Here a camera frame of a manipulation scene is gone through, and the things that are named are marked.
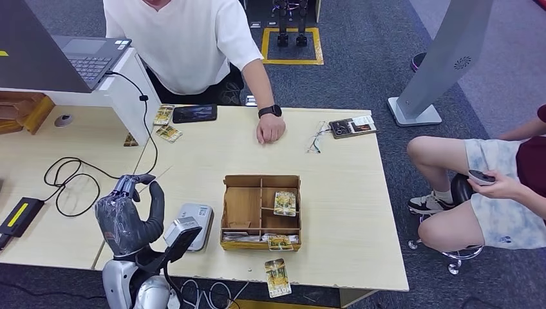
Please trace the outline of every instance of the yellow label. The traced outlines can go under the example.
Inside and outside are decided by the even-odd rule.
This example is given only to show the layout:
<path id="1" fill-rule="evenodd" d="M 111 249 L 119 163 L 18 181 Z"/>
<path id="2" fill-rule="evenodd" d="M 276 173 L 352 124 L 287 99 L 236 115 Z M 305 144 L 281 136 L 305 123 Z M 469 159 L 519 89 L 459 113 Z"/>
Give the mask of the yellow label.
<path id="1" fill-rule="evenodd" d="M 15 216 L 8 223 L 8 227 L 12 227 L 15 224 L 15 222 L 17 221 L 17 219 L 19 219 L 19 217 L 21 216 L 21 214 L 23 213 L 23 211 L 26 209 L 27 206 L 28 206 L 28 203 L 24 203 L 23 206 L 21 206 L 21 208 L 19 208 L 17 213 L 15 213 Z"/>

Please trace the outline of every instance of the chair wheel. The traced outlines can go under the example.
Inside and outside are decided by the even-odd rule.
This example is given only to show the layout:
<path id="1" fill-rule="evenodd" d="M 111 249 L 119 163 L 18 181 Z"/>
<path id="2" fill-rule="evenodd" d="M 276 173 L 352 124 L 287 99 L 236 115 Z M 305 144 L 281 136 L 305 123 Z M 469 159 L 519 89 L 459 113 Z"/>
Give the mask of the chair wheel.
<path id="1" fill-rule="evenodd" d="M 305 35 L 298 35 L 298 37 L 296 37 L 296 46 L 307 46 L 307 37 Z"/>
<path id="2" fill-rule="evenodd" d="M 417 249 L 417 244 L 413 241 L 413 240 L 410 240 L 408 241 L 408 247 L 412 250 L 416 250 Z"/>
<path id="3" fill-rule="evenodd" d="M 452 275 L 457 275 L 459 273 L 459 268 L 461 266 L 462 262 L 460 259 L 457 260 L 457 263 L 455 264 L 449 264 L 447 266 L 447 270 L 452 274 Z"/>
<path id="4" fill-rule="evenodd" d="M 280 34 L 279 36 L 277 36 L 277 46 L 287 47 L 288 46 L 288 35 Z"/>

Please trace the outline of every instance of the white t-shirt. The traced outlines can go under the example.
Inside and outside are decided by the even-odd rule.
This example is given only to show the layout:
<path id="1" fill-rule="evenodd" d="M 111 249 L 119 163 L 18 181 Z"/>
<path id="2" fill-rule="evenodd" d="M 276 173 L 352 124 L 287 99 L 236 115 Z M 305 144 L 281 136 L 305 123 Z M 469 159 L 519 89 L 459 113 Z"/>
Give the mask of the white t-shirt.
<path id="1" fill-rule="evenodd" d="M 127 37 L 169 91 L 194 95 L 263 59 L 238 0 L 104 0 L 106 37 Z"/>

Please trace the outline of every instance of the phone in hand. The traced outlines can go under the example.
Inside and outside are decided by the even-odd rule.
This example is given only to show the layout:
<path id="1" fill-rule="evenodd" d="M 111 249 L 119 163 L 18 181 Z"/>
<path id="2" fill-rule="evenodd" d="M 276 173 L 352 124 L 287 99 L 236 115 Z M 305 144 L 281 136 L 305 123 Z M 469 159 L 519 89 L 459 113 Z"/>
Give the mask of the phone in hand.
<path id="1" fill-rule="evenodd" d="M 173 123 L 213 121 L 218 116 L 216 104 L 182 106 L 173 111 Z"/>

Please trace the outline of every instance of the knee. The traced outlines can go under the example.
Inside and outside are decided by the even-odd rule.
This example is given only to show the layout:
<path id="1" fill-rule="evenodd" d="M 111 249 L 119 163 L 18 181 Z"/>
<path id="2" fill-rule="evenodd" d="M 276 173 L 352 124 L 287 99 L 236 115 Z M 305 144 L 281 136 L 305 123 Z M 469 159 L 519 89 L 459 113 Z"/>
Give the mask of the knee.
<path id="1" fill-rule="evenodd" d="M 441 226 L 433 222 L 434 220 L 424 220 L 419 225 L 419 238 L 429 248 L 436 251 L 449 251 L 450 237 L 444 232 Z"/>
<path id="2" fill-rule="evenodd" d="M 418 136 L 410 140 L 406 148 L 409 157 L 413 161 L 422 159 L 423 154 L 426 153 L 426 149 L 431 143 L 431 139 L 432 137 L 430 136 Z"/>

